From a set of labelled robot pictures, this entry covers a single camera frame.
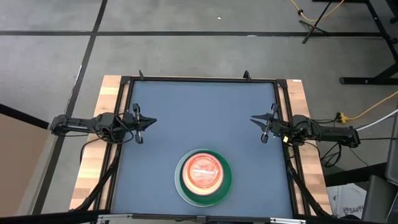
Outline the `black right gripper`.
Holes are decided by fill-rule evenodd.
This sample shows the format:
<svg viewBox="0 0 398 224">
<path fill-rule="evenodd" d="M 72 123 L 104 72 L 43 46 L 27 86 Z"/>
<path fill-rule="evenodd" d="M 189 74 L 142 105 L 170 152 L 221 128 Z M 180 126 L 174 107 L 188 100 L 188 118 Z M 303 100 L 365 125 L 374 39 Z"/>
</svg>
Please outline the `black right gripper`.
<svg viewBox="0 0 398 224">
<path fill-rule="evenodd" d="M 281 137 L 284 134 L 287 134 L 291 130 L 290 123 L 275 117 L 275 114 L 278 111 L 278 109 L 279 105 L 277 103 L 273 103 L 271 106 L 271 111 L 272 111 L 271 113 L 251 116 L 252 122 L 258 125 L 263 132 L 261 136 L 261 141 L 263 143 L 266 143 L 268 141 L 270 132 L 272 132 L 276 137 Z"/>
</svg>

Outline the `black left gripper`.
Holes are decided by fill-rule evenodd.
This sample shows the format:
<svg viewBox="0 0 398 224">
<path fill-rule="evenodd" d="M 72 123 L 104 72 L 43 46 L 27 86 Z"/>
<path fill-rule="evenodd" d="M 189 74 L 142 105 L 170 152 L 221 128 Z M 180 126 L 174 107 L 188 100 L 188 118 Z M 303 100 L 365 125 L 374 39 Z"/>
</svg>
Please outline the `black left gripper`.
<svg viewBox="0 0 398 224">
<path fill-rule="evenodd" d="M 142 144 L 143 137 L 141 132 L 145 131 L 149 126 L 154 124 L 157 119 L 149 118 L 141 114 L 141 108 L 137 103 L 132 105 L 133 113 L 126 112 L 124 114 L 124 124 L 129 131 L 135 131 L 135 139 L 138 144 Z"/>
</svg>

